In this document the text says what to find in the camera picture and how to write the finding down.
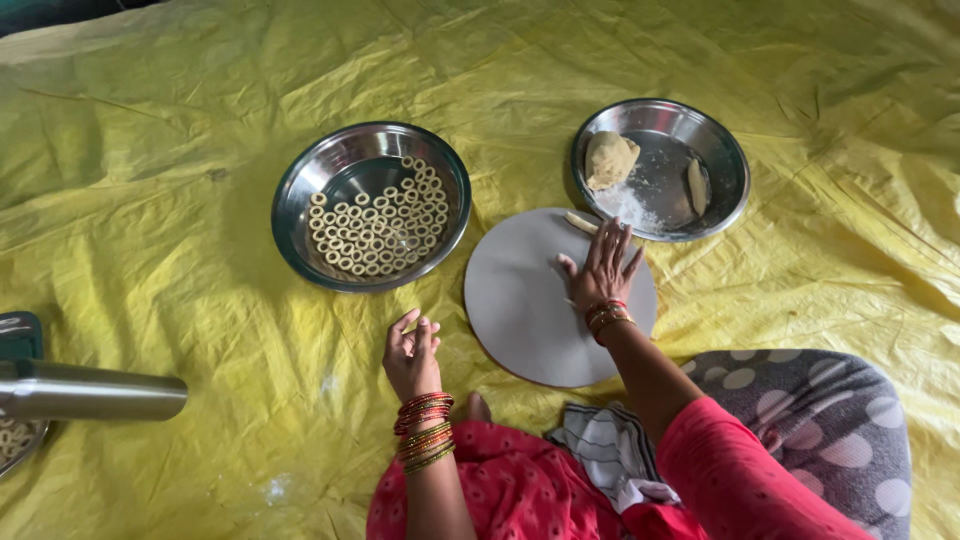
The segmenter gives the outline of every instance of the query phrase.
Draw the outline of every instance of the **foot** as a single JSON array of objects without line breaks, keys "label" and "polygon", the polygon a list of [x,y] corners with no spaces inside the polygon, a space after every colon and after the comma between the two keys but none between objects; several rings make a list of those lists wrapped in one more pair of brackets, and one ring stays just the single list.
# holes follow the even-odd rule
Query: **foot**
[{"label": "foot", "polygon": [[493,422],[493,416],[490,414],[490,408],[483,396],[476,390],[470,392],[467,396],[467,419],[478,420],[480,422]]}]

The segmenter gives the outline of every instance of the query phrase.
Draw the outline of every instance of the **woman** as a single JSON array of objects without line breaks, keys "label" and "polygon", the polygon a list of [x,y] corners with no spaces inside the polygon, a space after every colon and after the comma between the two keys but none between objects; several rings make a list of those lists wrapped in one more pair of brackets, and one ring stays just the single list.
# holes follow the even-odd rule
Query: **woman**
[{"label": "woman", "polygon": [[[875,444],[871,447],[868,443],[867,448],[872,453],[886,452],[887,448],[898,452],[896,457],[880,461],[886,463],[884,471],[895,470],[906,476],[899,481],[907,483],[905,432],[887,436],[862,431],[866,434],[860,435],[859,430],[869,428],[870,422],[852,428],[849,422],[825,423],[832,408],[840,410],[838,403],[855,402],[858,396],[871,399],[865,407],[868,413],[871,405],[887,404],[881,400],[895,400],[879,395],[892,393],[889,382],[858,358],[833,354],[824,359],[821,352],[772,352],[764,360],[767,369],[776,372],[781,366],[788,367],[770,377],[756,374],[763,367],[759,364],[754,364],[756,369],[721,366],[719,356],[749,364],[747,354],[706,354],[687,364],[684,368],[688,372],[706,372],[701,383],[704,388],[722,382],[717,395],[724,397],[717,399],[727,410],[743,409],[738,415],[750,418],[745,421],[761,434],[761,443],[651,343],[633,324],[626,307],[616,300],[627,298],[642,260],[640,250],[623,267],[631,237],[629,226],[621,228],[619,220],[613,220],[597,232],[584,268],[578,269],[565,256],[559,256],[558,263],[569,276],[570,296],[577,309],[585,314],[597,341],[610,351],[623,379],[633,412],[642,424],[642,432],[634,440],[643,439],[640,446],[657,449],[655,470],[649,471],[649,478],[638,480],[640,484],[635,481],[631,485],[636,491],[637,485],[650,484],[648,480],[665,481],[669,486],[663,486],[666,491],[675,493],[673,503],[651,503],[656,497],[642,496],[637,503],[623,503],[623,492],[597,489],[594,483],[602,476],[597,461],[590,461],[584,453],[574,457],[544,439],[493,424],[489,409],[476,393],[468,399],[468,420],[449,426],[445,416],[452,400],[442,394],[440,370],[434,359],[440,339],[433,333],[439,325],[431,324],[426,317],[418,319],[419,310],[414,309],[390,326],[387,335],[383,364],[405,404],[395,425],[395,432],[405,438],[398,459],[374,493],[367,522],[369,538],[872,538],[864,527],[879,523],[879,519],[854,523],[804,486],[800,479],[806,477],[797,471],[793,475],[787,472],[771,452],[780,453],[783,460],[788,447],[794,453],[814,451],[824,439],[822,432],[819,437],[810,433],[811,426],[816,427],[810,419],[816,417],[828,437],[840,436],[843,433],[836,431],[849,428],[839,442],[821,450],[826,466],[839,463],[838,467],[849,465],[846,468],[852,471],[874,471],[880,465],[872,465],[869,457],[864,463],[863,448],[854,444],[871,437]],[[414,321],[416,329],[403,333]],[[794,384],[789,394],[769,390],[748,405],[738,404],[733,394],[723,394],[746,386],[745,379],[750,379],[747,384],[764,378],[789,382],[797,378],[790,375],[790,370],[802,372],[804,382]],[[893,426],[896,410],[886,407],[876,412],[875,406],[876,414],[870,416],[881,427],[898,428]],[[581,407],[577,413],[583,413]],[[603,422],[601,415],[592,414],[587,421]],[[615,415],[629,424],[630,415],[618,411]],[[561,431],[554,438],[568,447],[593,444],[582,428],[567,423]],[[782,446],[784,441],[794,440],[796,445]],[[807,459],[805,454],[797,456]],[[900,463],[896,466],[890,464],[897,460]],[[608,461],[617,461],[614,469],[630,468],[622,459]],[[589,474],[582,462],[588,465]],[[861,504],[853,495],[845,495],[843,488],[866,491],[866,485],[857,483],[866,484],[865,479],[873,481],[876,475],[864,476],[862,471],[851,474],[860,475],[852,477],[853,485],[829,490],[831,496],[842,498],[835,504],[847,515],[859,516],[859,511],[873,515],[870,512],[875,509]],[[813,485],[813,480],[805,483]],[[884,537],[905,538],[908,522],[895,518],[906,516],[909,499],[904,511],[902,497],[897,499],[897,493],[881,489],[883,484],[876,487],[876,503],[891,518],[883,522]],[[823,485],[819,491],[824,492]],[[854,507],[846,507],[850,502]]]}]

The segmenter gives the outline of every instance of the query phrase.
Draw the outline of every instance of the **woman's left hand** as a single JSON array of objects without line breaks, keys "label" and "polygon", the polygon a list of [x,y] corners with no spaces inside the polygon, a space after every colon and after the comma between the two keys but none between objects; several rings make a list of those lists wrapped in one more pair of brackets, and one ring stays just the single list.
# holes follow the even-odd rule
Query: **woman's left hand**
[{"label": "woman's left hand", "polygon": [[440,323],[431,324],[424,316],[414,330],[403,332],[418,315],[420,309],[415,307],[390,326],[383,352],[383,370],[402,404],[423,394],[443,391],[440,365],[434,358],[440,338],[433,336],[440,330]]}]

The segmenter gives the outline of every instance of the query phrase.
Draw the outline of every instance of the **red sleeve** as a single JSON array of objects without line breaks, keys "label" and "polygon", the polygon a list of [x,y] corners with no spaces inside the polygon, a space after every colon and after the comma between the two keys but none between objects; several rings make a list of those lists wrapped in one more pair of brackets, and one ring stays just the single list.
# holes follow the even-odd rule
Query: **red sleeve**
[{"label": "red sleeve", "polygon": [[872,540],[787,473],[710,398],[687,405],[673,420],[657,446],[657,468],[714,540]]}]

